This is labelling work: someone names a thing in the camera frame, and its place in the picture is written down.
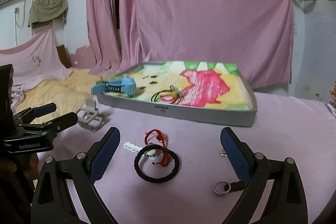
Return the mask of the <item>pink curtain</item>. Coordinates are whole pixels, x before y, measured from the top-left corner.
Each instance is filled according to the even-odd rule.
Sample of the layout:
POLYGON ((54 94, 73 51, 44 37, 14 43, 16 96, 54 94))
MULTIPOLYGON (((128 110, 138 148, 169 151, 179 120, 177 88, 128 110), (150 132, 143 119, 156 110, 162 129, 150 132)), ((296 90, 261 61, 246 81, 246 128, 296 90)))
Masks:
POLYGON ((292 0, 86 0, 92 73, 143 61, 234 63, 253 88, 292 79, 292 0))

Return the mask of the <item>olive hanging cloth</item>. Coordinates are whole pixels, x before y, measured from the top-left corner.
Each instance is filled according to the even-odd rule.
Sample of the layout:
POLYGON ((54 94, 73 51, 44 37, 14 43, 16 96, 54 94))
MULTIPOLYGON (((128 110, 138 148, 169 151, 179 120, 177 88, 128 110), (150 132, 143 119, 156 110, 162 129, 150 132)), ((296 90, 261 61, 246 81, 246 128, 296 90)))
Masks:
POLYGON ((33 1, 27 26, 51 22, 59 18, 63 24, 67 22, 67 0, 35 0, 33 1))

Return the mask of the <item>pink hanging cloth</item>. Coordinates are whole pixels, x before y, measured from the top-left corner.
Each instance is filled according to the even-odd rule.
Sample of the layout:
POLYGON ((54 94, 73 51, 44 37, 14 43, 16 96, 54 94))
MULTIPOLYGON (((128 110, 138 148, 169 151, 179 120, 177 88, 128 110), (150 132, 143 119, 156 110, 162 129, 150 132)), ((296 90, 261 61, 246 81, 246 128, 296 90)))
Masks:
POLYGON ((14 68, 13 90, 28 91, 44 80, 62 81, 72 73, 59 59, 50 26, 20 46, 1 50, 1 65, 6 64, 14 68))

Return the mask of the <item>small silver earring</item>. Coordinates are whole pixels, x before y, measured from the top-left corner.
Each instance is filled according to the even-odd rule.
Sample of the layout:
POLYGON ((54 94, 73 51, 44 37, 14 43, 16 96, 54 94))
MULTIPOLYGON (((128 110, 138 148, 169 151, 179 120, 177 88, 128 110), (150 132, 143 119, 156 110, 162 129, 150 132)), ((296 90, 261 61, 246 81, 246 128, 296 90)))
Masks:
POLYGON ((223 148, 220 149, 219 154, 220 154, 222 157, 227 157, 227 154, 226 154, 226 152, 224 151, 223 148))

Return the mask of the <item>stack of books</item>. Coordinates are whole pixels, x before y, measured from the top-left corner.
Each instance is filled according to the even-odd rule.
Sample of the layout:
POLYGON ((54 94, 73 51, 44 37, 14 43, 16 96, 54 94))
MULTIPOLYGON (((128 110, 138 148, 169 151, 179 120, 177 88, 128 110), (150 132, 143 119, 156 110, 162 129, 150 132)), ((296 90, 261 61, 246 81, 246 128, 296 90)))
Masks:
POLYGON ((326 106, 336 118, 336 81, 334 81, 333 86, 330 88, 330 100, 326 106))

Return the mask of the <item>black beaded hair clip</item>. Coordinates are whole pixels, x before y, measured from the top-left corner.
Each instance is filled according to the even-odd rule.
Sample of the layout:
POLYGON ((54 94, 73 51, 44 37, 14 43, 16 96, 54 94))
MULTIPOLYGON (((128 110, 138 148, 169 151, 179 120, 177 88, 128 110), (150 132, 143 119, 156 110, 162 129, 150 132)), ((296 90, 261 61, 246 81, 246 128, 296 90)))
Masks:
POLYGON ((228 192, 238 192, 246 188, 246 183, 244 181, 237 181, 229 183, 228 192))

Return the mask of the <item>yellow blanket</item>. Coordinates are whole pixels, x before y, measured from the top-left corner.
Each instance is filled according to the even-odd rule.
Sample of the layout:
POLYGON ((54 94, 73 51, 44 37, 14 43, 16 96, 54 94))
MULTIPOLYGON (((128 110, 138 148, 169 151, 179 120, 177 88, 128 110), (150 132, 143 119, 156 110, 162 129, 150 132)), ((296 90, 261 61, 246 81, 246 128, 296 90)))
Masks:
POLYGON ((91 87, 100 80, 100 76, 91 75, 87 70, 73 69, 65 80, 44 80, 33 90, 26 92, 25 99, 17 106, 15 112, 48 103, 56 104, 55 112, 33 120, 34 123, 44 123, 68 112, 76 112, 85 105, 88 98, 93 97, 91 87))

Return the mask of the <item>blue wrist watch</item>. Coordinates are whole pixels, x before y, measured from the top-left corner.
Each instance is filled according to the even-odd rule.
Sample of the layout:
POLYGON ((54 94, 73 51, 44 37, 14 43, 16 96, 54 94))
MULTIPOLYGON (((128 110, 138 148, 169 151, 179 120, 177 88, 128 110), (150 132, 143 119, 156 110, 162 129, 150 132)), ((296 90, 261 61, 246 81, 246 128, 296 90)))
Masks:
POLYGON ((136 91, 137 91, 137 85, 135 80, 128 76, 110 82, 103 81, 91 87, 92 95, 98 95, 100 93, 110 92, 110 93, 126 94, 127 96, 133 96, 135 95, 136 91))

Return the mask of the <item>pink bed sheet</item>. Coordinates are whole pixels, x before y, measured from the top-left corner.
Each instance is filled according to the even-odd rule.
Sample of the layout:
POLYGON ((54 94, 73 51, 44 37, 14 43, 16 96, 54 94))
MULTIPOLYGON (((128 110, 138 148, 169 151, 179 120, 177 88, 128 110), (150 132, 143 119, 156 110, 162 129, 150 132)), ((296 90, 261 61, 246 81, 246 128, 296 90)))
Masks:
MULTIPOLYGON (((307 200, 308 221, 313 223, 335 192, 335 117, 318 101, 257 93, 258 111, 250 128, 235 134, 252 151, 268 159, 295 160, 307 200)), ((180 158, 179 173, 164 184, 139 178, 135 154, 120 145, 104 176, 95 187, 118 223, 222 223, 239 193, 215 196, 213 186, 233 182, 236 175, 220 154, 221 125, 171 119, 99 105, 107 123, 97 132, 74 126, 54 140, 52 151, 40 161, 73 158, 88 151, 111 127, 120 130, 121 142, 143 146, 146 132, 158 129, 167 146, 180 158)))

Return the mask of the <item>white hair clip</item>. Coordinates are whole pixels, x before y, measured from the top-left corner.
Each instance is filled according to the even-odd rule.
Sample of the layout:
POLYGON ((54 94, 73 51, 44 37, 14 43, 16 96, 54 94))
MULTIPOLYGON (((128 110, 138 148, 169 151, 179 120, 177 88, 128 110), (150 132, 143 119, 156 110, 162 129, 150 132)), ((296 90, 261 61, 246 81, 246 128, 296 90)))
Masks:
MULTIPOLYGON (((125 142, 123 144, 123 147, 129 151, 132 151, 133 153, 136 153, 138 154, 141 150, 142 150, 142 147, 139 147, 133 143, 130 143, 130 142, 125 142)), ((152 149, 150 151, 147 151, 143 154, 144 157, 150 159, 150 160, 156 160, 158 159, 158 154, 156 152, 155 149, 152 149)))

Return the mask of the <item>grey watch buckle band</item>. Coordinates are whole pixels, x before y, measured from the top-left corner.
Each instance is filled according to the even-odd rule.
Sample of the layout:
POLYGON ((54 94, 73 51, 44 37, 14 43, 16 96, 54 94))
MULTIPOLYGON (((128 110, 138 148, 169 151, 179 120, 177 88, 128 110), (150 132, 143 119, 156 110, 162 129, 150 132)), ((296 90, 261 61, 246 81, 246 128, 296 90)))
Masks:
POLYGON ((78 125, 88 131, 98 131, 102 124, 104 117, 99 113, 96 101, 93 99, 86 99, 85 105, 76 112, 78 125))

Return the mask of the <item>grey tray colourful lining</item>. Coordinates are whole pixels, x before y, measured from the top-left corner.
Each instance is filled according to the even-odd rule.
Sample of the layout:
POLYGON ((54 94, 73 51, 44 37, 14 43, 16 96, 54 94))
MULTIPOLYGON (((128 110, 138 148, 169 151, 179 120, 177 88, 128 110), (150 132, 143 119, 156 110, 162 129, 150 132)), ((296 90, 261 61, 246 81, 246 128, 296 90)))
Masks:
POLYGON ((255 95, 234 63, 205 61, 147 61, 138 63, 109 80, 128 76, 137 91, 95 95, 101 104, 146 114, 238 127, 252 127, 255 95), (182 92, 174 104, 150 102, 151 96, 170 85, 182 92))

